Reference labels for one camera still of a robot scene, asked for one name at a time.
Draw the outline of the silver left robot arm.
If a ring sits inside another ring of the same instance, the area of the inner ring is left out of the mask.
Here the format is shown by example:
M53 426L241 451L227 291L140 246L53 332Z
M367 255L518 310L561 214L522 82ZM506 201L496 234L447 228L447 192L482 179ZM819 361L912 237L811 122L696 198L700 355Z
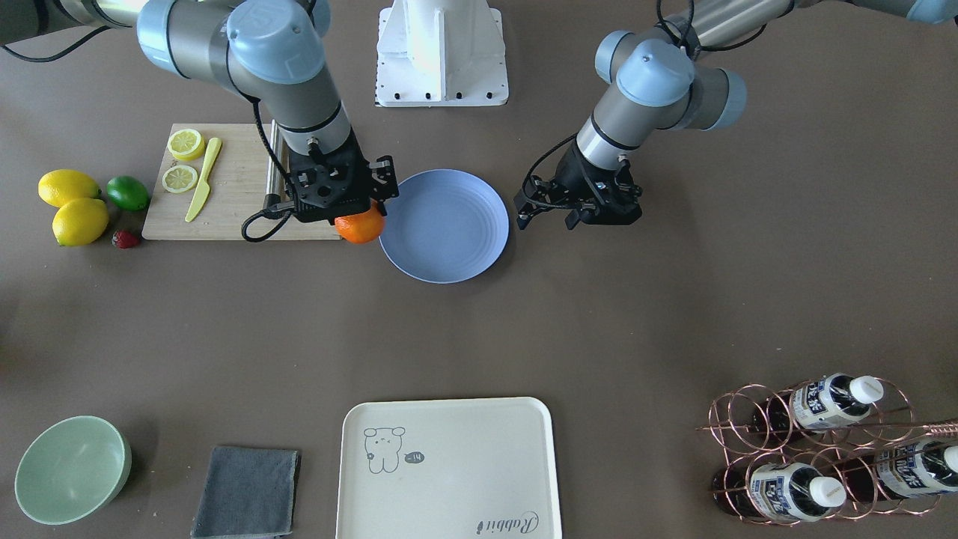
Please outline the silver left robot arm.
M606 83L599 102L564 149L553 177L530 168L514 197L518 228L552 210L578 224L630 225L642 215L642 188L632 176L630 154L657 130L729 127L747 103L745 82L722 68L698 66L711 52L755 40L769 22L810 1L691 1L687 9L660 15L643 31L606 35L594 59Z

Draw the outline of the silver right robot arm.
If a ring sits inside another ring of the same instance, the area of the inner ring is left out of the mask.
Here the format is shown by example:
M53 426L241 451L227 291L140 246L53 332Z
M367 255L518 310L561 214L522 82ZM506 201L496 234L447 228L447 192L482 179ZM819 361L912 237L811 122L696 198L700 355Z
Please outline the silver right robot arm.
M393 160L369 162L326 63L325 1L4 1L2 44L65 28L133 28L154 65L264 106L288 149L260 217L334 222L397 197Z

